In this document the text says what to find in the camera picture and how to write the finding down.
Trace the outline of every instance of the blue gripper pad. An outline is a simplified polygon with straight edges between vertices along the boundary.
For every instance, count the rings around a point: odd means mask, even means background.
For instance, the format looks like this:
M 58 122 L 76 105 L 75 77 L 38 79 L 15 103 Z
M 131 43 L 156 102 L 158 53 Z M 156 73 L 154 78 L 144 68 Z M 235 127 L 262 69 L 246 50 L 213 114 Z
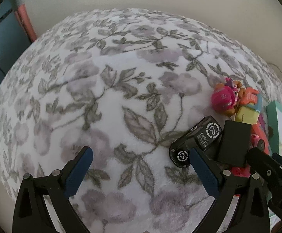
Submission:
M 201 158 L 195 148 L 192 148 L 189 152 L 189 160 L 200 178 L 207 194 L 214 198 L 219 196 L 219 182 L 215 175 L 211 172 L 210 168 Z
M 79 186 L 81 185 L 81 182 L 86 175 L 86 172 L 88 171 L 92 163 L 92 160 L 93 151 L 90 147 L 88 147 L 66 179 L 64 196 L 67 199 L 76 194 Z

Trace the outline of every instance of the red toy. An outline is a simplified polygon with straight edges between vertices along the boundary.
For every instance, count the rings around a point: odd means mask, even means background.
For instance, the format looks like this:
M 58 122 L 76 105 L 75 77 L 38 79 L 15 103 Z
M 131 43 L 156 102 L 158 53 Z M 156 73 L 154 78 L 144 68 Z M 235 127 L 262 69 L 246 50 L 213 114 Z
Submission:
M 247 105 L 249 103 L 257 104 L 258 97 L 256 96 L 259 92 L 253 88 L 247 88 L 241 92 L 240 105 Z
M 269 150 L 268 150 L 268 148 L 266 150 L 265 145 L 266 145 L 266 143 L 265 143 L 264 139 L 259 137 L 257 134 L 254 134 L 254 133 L 251 134 L 251 148 L 258 147 L 260 150 L 264 151 L 266 154 L 269 154 Z M 250 175 L 251 175 L 249 165 L 247 165 L 246 168 L 232 167 L 232 169 L 230 171 L 231 171 L 232 174 L 234 174 L 235 176 L 239 176 L 239 177 L 249 178 Z

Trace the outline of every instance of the leaf pattern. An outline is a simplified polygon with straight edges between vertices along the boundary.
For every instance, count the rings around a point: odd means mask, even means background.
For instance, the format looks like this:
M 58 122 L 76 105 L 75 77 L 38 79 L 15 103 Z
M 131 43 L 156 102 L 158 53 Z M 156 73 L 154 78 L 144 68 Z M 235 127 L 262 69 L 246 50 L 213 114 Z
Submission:
M 107 86 L 112 87 L 114 85 L 116 75 L 117 71 L 114 71 L 110 66 L 106 65 L 100 74 L 100 77 Z
M 85 180 L 91 180 L 92 183 L 98 187 L 101 188 L 102 187 L 102 183 L 101 180 L 110 180 L 109 175 L 103 171 L 103 170 L 99 170 L 99 169 L 89 169 L 85 175 Z
M 151 196 L 154 195 L 154 176 L 150 167 L 142 158 L 138 158 L 136 162 L 136 179 L 144 191 Z
M 123 107 L 123 112 L 126 126 L 132 134 L 142 141 L 156 144 L 155 129 L 150 121 L 129 108 Z
M 183 131 L 168 131 L 161 134 L 159 144 L 167 148 L 170 147 L 171 143 L 181 137 L 185 132 Z
M 8 194 L 17 196 L 24 172 L 42 177 L 61 169 L 88 145 L 94 161 L 82 188 L 90 198 L 72 202 L 86 226 L 109 233 L 108 223 L 125 227 L 150 211 L 153 229 L 187 231 L 186 222 L 198 224 L 210 201 L 192 168 L 172 165 L 168 148 L 209 114 L 210 93 L 225 77 L 260 91 L 264 120 L 268 102 L 282 104 L 282 80 L 266 62 L 201 22 L 143 9 L 64 19 L 0 86 L 0 171 Z M 136 192 L 128 197 L 128 190 Z
M 134 166 L 130 165 L 123 171 L 123 173 L 120 175 L 120 179 L 117 184 L 117 189 L 123 188 L 131 182 L 133 170 Z
M 165 173 L 173 183 L 176 184 L 187 184 L 187 183 L 197 183 L 201 184 L 200 179 L 196 174 L 188 174 L 188 169 L 179 169 L 177 167 L 165 166 Z
M 38 163 L 38 169 L 37 169 L 36 177 L 44 177 L 44 176 L 45 176 L 45 173 L 44 173 L 40 163 Z
M 156 108 L 155 113 L 154 113 L 154 119 L 155 119 L 155 124 L 160 132 L 162 128 L 165 126 L 167 119 L 168 119 L 168 115 L 162 103 L 160 103 L 158 107 Z
M 127 152 L 126 145 L 120 144 L 114 149 L 115 157 L 121 161 L 123 164 L 132 164 L 136 159 L 136 154 L 134 152 Z

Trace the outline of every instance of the toy pile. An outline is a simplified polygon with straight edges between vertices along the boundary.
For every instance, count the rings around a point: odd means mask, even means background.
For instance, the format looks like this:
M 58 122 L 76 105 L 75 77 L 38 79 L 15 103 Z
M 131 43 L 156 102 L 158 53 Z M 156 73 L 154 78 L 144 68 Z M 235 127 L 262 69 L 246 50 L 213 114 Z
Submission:
M 261 125 L 264 124 L 262 96 L 256 89 L 244 88 L 240 81 L 225 80 L 225 84 L 216 85 L 211 95 L 211 106 L 232 120 L 226 120 L 222 130 L 212 116 L 205 117 L 171 144 L 169 156 L 176 166 L 186 168 L 190 166 L 190 148 L 206 151 L 214 147 L 216 161 L 230 165 L 233 175 L 248 178 L 255 173 L 244 160 L 249 149 L 257 147 L 268 155 L 270 153 L 265 129 Z

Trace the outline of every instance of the white blanket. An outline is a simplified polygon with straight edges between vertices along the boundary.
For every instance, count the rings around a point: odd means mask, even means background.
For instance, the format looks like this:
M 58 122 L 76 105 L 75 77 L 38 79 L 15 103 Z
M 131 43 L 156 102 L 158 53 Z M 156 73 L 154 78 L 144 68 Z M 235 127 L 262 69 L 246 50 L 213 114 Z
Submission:
M 213 198 L 192 167 L 173 165 L 168 148 L 204 116 L 224 126 L 210 95 L 226 76 L 258 89 L 264 106 L 282 104 L 282 81 L 265 61 L 201 22 L 143 9 L 64 19 L 0 86 L 9 195 L 16 199 L 24 173 L 49 175 L 86 145 L 94 160 L 70 202 L 91 232 L 191 233 Z

